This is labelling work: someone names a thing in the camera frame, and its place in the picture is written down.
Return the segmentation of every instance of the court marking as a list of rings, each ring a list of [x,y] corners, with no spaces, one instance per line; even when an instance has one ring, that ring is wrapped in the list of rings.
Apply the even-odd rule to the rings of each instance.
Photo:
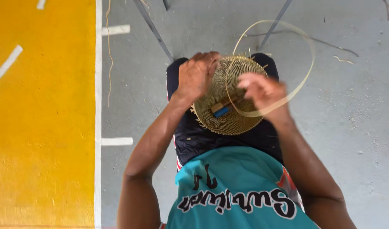
[[[132,145],[132,138],[101,138],[102,146],[109,145]]]
[[[95,117],[95,162],[94,162],[94,226],[101,228],[101,75],[102,75],[102,26],[103,3],[96,0],[96,63],[94,73],[96,117]]]
[[[15,62],[16,58],[21,54],[22,47],[17,45],[12,53],[9,55],[8,59],[0,67],[0,79],[7,72],[9,67]]]
[[[39,10],[43,10],[45,7],[45,2],[46,2],[46,0],[39,0],[38,5],[36,5],[36,8]]]
[[[131,31],[131,27],[129,26],[129,24],[117,25],[117,26],[108,27],[108,31],[107,31],[107,27],[103,27],[101,30],[101,35],[103,37],[108,36],[108,32],[110,32],[110,36],[116,34],[128,34],[130,31]]]

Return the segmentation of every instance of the person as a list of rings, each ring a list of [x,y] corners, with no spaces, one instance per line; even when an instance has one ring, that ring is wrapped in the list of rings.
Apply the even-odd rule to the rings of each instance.
[[[167,68],[168,104],[144,133],[126,166],[117,228],[356,228],[343,194],[299,133],[288,105],[252,130],[224,136],[198,127],[190,106],[203,96],[221,58],[181,58]],[[253,55],[269,78],[239,76],[245,99],[263,109],[286,96],[274,61]],[[174,136],[178,197],[160,221],[152,176]]]

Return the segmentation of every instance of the left hand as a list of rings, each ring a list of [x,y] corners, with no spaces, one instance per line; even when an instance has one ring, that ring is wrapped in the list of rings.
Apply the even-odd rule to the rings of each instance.
[[[174,95],[183,99],[188,106],[202,97],[212,82],[220,57],[220,54],[214,51],[197,53],[180,65],[179,86]]]

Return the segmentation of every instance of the forearm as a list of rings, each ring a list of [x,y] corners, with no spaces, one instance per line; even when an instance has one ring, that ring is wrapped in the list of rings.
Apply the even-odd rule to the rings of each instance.
[[[343,200],[343,194],[291,118],[274,125],[278,132],[283,162],[303,199]]]
[[[125,169],[126,176],[152,177],[162,161],[180,119],[190,103],[175,95],[146,130],[133,150]]]

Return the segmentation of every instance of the jersey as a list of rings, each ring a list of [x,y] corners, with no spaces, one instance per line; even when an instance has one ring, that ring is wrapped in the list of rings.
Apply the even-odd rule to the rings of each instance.
[[[178,197],[166,229],[318,228],[303,212],[285,167],[251,147],[201,154],[182,167],[175,183]]]

